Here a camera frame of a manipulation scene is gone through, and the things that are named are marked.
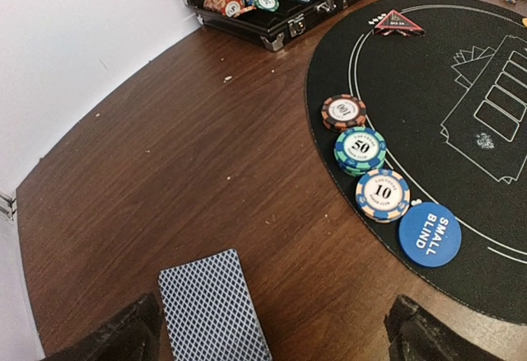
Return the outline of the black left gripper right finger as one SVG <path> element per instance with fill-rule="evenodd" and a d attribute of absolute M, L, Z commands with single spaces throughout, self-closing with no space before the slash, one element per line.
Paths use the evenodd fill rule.
<path fill-rule="evenodd" d="M 526 324 L 462 304 L 451 325 L 405 294 L 384 316 L 389 360 L 525 360 Z"/>

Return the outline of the white blue chips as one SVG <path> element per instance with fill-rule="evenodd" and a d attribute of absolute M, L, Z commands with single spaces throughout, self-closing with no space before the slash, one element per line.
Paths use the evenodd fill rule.
<path fill-rule="evenodd" d="M 359 179 L 355 196 L 358 207 L 368 218 L 389 223 L 406 214 L 411 192 L 407 181 L 398 172 L 375 169 Z"/>

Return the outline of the red black chips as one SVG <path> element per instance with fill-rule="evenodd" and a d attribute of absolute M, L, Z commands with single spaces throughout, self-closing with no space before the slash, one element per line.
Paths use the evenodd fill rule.
<path fill-rule="evenodd" d="M 351 95 L 329 97 L 324 101 L 320 113 L 323 125 L 338 133 L 366 123 L 366 104 Z"/>

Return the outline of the blue playing card deck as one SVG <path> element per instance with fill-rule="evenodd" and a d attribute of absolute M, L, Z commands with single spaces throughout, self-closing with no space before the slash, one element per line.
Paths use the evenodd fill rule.
<path fill-rule="evenodd" d="M 271 360 L 235 249 L 164 269 L 158 287 L 174 360 Z"/>

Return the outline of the blue small blind button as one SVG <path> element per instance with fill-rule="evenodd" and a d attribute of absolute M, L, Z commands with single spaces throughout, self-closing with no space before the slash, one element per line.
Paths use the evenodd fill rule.
<path fill-rule="evenodd" d="M 410 208 L 402 217 L 399 243 L 406 256 L 417 265 L 438 268 L 449 264 L 457 256 L 462 231 L 448 208 L 423 202 Z"/>

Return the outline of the green chips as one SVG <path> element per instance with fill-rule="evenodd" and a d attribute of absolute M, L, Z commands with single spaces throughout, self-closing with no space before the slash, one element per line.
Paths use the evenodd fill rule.
<path fill-rule="evenodd" d="M 382 168 L 386 153 L 385 138 L 376 130 L 364 126 L 342 132 L 333 148 L 338 166 L 350 176 Z"/>

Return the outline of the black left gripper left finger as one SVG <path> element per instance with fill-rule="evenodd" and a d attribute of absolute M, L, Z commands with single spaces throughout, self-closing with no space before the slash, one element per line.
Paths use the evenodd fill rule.
<path fill-rule="evenodd" d="M 145 293 L 76 344 L 46 357 L 61 360 L 158 360 L 162 315 Z"/>

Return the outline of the red triangle all-in marker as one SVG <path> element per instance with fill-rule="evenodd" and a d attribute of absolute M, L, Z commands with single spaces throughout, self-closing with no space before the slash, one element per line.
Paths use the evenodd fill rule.
<path fill-rule="evenodd" d="M 424 36 L 425 30 L 403 14 L 392 10 L 374 27 L 376 35 Z"/>

